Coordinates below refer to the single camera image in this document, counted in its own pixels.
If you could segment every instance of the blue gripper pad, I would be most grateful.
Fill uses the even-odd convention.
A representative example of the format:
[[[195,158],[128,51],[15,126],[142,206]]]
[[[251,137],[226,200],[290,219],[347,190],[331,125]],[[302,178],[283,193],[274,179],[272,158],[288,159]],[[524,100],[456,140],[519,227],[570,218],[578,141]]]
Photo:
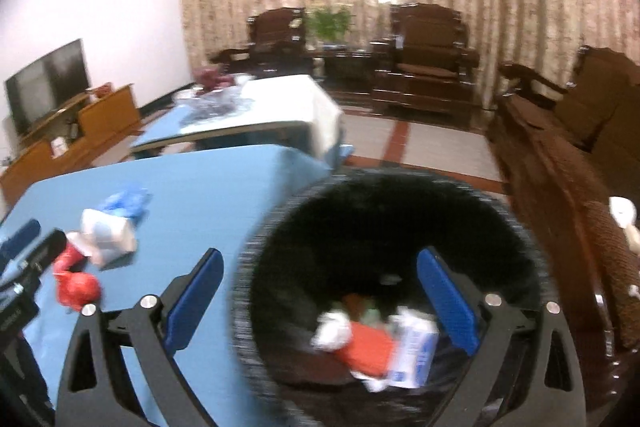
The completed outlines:
[[[418,254],[417,271],[451,342],[472,356],[480,345],[476,314],[428,248]]]
[[[224,272],[225,261],[222,254],[211,249],[208,259],[204,260],[196,273],[183,276],[191,278],[191,281],[166,316],[164,349],[169,356],[191,342],[193,333],[222,282]]]
[[[0,257],[10,261],[18,257],[27,245],[40,235],[40,224],[35,219],[28,220],[14,235],[0,243]]]

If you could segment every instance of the floor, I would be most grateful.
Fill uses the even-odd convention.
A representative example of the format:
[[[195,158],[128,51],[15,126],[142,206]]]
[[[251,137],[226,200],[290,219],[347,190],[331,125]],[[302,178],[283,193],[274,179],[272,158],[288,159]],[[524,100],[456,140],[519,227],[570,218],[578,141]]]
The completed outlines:
[[[508,188],[489,142],[480,131],[459,129],[373,115],[362,107],[343,106],[345,143],[355,147],[348,161],[353,167],[398,166],[429,169],[469,183],[509,204]],[[143,127],[94,161],[95,167],[131,161],[129,145],[167,109],[143,120]],[[162,154],[193,150],[186,142],[165,147]]]

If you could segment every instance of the silver screw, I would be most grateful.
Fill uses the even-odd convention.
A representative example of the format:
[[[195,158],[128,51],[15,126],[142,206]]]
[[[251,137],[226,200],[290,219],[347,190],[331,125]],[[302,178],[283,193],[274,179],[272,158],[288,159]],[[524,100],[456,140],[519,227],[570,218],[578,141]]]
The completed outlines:
[[[546,303],[546,311],[558,315],[560,313],[560,305],[557,302],[549,301]]]
[[[487,293],[484,296],[484,302],[489,304],[489,306],[500,306],[502,304],[502,298],[495,293]]]
[[[145,295],[140,299],[140,306],[147,310],[153,308],[156,304],[158,304],[158,297],[155,295]]]
[[[85,304],[84,306],[82,306],[82,315],[84,315],[85,317],[90,317],[95,313],[95,310],[95,304]]]

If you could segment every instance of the white wall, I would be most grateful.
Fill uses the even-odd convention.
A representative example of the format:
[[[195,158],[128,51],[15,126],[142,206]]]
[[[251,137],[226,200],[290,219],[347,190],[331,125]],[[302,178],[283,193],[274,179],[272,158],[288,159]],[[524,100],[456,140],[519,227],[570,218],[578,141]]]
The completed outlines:
[[[180,10],[180,0],[0,0],[0,82],[82,38],[91,84],[133,84],[145,105],[190,81]],[[11,142],[0,129],[0,156]]]

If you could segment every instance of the television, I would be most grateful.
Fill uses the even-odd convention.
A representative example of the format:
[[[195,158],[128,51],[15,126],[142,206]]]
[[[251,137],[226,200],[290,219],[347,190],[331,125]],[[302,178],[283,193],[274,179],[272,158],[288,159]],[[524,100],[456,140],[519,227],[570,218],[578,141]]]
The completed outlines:
[[[80,39],[39,58],[4,83],[16,133],[27,134],[32,125],[88,88]]]

